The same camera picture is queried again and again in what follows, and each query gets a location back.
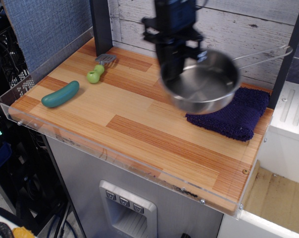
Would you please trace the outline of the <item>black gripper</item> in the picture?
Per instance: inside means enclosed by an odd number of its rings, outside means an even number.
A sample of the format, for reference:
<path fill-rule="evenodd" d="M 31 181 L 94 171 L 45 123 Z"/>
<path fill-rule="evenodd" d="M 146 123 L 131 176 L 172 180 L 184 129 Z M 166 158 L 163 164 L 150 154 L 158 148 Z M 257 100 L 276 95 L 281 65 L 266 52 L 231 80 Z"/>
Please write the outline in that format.
<path fill-rule="evenodd" d="M 155 0 L 155 18 L 144 17 L 144 40 L 155 44 L 163 81 L 176 79 L 183 69 L 198 61 L 203 36 L 194 25 L 204 3 L 195 0 Z"/>

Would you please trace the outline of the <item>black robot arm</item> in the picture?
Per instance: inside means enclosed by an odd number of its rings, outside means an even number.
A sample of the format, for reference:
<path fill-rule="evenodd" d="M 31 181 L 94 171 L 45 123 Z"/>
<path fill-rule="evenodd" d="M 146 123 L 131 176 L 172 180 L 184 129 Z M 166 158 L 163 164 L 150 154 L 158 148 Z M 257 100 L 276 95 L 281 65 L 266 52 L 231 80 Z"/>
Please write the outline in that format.
<path fill-rule="evenodd" d="M 203 36 L 196 29 L 196 12 L 202 6 L 195 0 L 156 0 L 156 17 L 142 19 L 144 40 L 155 44 L 155 51 L 164 81 L 176 79 L 185 59 L 202 59 Z"/>

